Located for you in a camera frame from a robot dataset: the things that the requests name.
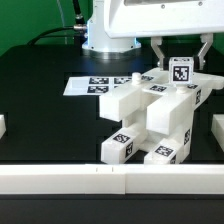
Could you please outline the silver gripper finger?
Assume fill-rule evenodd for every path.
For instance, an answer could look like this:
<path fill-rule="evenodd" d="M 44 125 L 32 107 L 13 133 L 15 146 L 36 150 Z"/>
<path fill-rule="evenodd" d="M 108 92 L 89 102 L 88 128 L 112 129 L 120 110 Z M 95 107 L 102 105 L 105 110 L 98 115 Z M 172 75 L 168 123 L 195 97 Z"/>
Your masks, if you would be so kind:
<path fill-rule="evenodd" d="M 198 53 L 194 56 L 194 69 L 195 70 L 202 70 L 205 65 L 205 56 L 209 51 L 210 47 L 213 44 L 213 34 L 206 33 L 200 36 L 202 47 L 198 51 Z"/>
<path fill-rule="evenodd" d="M 156 54 L 158 61 L 158 67 L 161 70 L 169 69 L 169 57 L 166 57 L 161 49 L 163 39 L 159 36 L 151 38 L 151 47 Z"/>

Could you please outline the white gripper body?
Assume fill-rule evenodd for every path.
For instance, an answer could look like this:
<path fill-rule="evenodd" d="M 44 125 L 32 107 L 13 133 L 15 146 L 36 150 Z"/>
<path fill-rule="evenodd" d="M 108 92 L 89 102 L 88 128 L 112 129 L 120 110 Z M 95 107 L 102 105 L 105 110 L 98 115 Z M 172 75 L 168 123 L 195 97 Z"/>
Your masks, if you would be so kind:
<path fill-rule="evenodd" d="M 224 0 L 105 0 L 111 38 L 224 32 Z"/>

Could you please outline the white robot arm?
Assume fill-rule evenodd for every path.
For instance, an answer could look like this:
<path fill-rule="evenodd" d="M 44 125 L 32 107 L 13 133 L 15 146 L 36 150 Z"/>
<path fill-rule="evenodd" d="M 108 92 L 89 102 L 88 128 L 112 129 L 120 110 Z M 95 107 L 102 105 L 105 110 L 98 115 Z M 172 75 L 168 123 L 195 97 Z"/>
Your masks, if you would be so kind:
<path fill-rule="evenodd" d="M 199 34 L 203 46 L 195 67 L 201 70 L 213 35 L 223 32 L 224 0 L 93 0 L 83 49 L 104 59 L 119 58 L 138 49 L 139 38 L 149 37 L 163 66 L 164 37 Z"/>

